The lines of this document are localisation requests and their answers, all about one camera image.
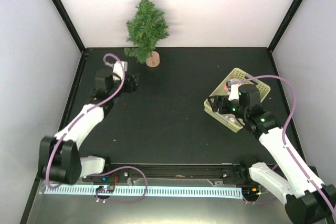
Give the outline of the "green plastic basket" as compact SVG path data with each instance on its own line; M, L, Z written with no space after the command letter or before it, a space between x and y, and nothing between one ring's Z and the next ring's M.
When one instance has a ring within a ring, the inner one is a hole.
M239 94L238 94L238 87L239 85L234 85L234 92L233 94L230 94L229 87L227 86L227 82L231 80L246 80L252 78L252 75L246 73L245 71L234 68L229 75L217 86L217 88L210 94L210 97L214 95L223 95L225 97L228 97L229 102L233 102L234 105L238 104ZM256 86L256 88L260 92L260 101L263 102L265 97L270 92L271 88L269 85L265 84L264 82L260 80L251 80L244 82L244 84L253 84ZM233 114L220 114L219 112L213 112L211 104L206 99L204 101L204 111L212 116L215 120L229 128L234 133L237 133L239 130L241 130L243 127L240 124L242 122L241 119L237 120Z

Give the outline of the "small green christmas tree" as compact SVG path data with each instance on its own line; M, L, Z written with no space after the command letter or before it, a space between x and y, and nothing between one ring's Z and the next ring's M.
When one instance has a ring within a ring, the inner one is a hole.
M134 16L126 22L127 57L136 58L139 63L146 63L156 49L156 44L169 36L169 25L165 20L165 12L158 9L151 0L140 0Z

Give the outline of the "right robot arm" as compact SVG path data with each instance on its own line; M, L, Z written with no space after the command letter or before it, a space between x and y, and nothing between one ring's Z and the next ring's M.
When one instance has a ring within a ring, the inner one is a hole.
M315 223L335 217L335 186L326 185L304 162L275 116L266 111L253 84L229 83L228 95L213 95L207 101L214 113L232 114L271 154L283 175L264 162L246 165L239 179L261 184L285 207L292 223Z

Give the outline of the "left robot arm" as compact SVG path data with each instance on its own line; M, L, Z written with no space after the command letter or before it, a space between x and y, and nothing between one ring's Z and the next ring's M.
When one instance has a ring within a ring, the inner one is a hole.
M38 175L49 182L70 185L92 174L102 182L108 181L113 174L112 167L107 165L109 158L80 157L79 148L111 111L114 99L122 93L136 91L138 85L137 74L124 74L121 70L97 71L95 87L79 114L53 137L45 136L40 141Z

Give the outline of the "small circuit board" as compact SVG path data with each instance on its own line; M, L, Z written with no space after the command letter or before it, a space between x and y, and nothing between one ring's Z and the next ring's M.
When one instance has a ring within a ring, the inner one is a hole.
M96 189L96 193L111 194L113 192L114 192L114 186L110 186L110 185L101 185Z

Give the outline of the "black aluminium rail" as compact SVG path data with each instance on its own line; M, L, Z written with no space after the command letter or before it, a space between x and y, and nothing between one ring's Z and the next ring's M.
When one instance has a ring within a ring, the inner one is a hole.
M140 179L143 172L147 179L205 179L210 181L222 181L225 185L252 186L256 183L248 178L247 169L239 164L229 165L137 165L138 170L122 168L119 171L107 175L109 170L116 169L116 165L109 165L103 176L87 175L82 180L93 183L114 182L126 183L127 179L132 181Z

